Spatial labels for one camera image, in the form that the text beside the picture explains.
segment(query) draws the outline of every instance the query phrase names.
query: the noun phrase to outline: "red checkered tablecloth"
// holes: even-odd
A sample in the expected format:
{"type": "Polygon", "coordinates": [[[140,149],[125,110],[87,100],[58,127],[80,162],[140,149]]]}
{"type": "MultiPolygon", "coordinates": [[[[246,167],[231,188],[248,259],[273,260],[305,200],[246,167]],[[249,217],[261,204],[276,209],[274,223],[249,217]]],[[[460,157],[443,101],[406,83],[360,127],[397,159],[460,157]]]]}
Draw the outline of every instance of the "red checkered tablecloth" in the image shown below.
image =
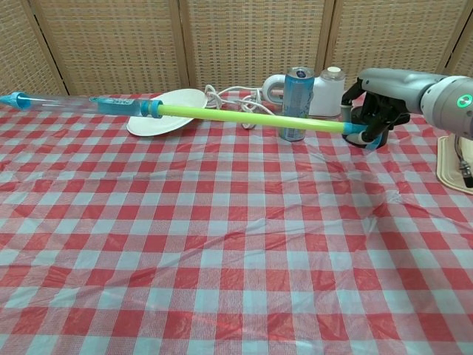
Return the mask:
{"type": "Polygon", "coordinates": [[[375,152],[0,120],[1,354],[473,354],[473,197],[422,117],[375,152]]]}

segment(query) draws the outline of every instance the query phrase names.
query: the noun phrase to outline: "blue can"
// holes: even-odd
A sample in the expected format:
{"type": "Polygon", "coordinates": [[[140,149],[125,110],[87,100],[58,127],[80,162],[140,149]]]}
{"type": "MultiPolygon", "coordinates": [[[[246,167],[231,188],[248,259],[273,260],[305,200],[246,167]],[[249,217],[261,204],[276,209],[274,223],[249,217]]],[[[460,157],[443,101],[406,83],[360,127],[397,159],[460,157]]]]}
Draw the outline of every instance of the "blue can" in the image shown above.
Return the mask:
{"type": "MultiPolygon", "coordinates": [[[[310,68],[293,67],[287,71],[282,98],[284,116],[308,117],[314,81],[315,73],[310,68]]],[[[301,141],[305,137],[305,129],[280,128],[279,136],[290,142],[301,141]]]]}

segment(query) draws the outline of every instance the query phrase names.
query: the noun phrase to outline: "tablecloth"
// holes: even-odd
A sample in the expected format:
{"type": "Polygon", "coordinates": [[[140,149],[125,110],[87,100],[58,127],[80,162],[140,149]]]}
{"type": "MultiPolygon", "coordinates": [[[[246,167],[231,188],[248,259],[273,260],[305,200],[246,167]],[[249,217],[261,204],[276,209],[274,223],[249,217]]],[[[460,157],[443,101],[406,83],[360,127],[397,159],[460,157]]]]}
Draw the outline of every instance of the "tablecloth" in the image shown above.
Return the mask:
{"type": "Polygon", "coordinates": [[[0,121],[1,354],[473,354],[473,199],[420,116],[375,152],[0,121]]]}

